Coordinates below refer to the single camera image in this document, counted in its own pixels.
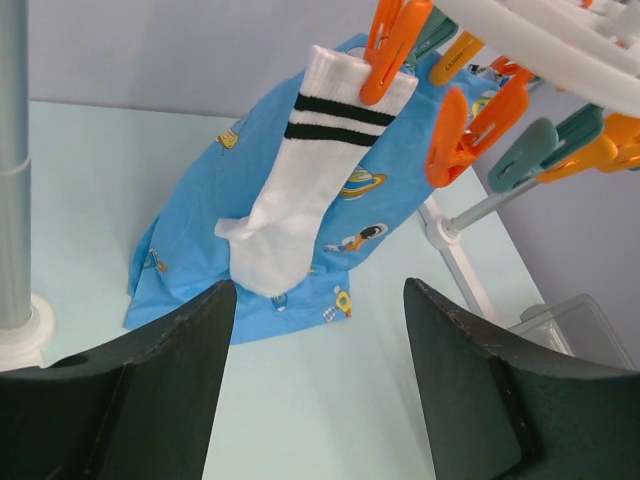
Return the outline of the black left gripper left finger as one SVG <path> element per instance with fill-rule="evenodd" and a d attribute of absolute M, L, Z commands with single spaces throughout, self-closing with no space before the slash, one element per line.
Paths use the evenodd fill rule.
<path fill-rule="evenodd" d="M 236 290 L 47 368 L 1 376 L 5 479 L 199 479 L 230 346 Z"/>

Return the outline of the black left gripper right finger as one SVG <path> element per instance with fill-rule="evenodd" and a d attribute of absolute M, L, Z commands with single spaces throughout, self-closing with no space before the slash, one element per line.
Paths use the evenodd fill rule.
<path fill-rule="evenodd" d="M 635 479 L 639 376 L 530 342 L 405 282 L 404 312 L 440 479 Z"/>

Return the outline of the white striped sock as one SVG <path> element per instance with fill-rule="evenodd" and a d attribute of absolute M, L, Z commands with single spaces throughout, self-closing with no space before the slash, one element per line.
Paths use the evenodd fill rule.
<path fill-rule="evenodd" d="M 231 279 L 273 297 L 300 284 L 312 264 L 322 219 L 416 86 L 399 73 L 372 105 L 360 90 L 372 69 L 364 60 L 315 46 L 273 167 L 241 219 L 221 219 L 215 233 L 229 243 Z"/>

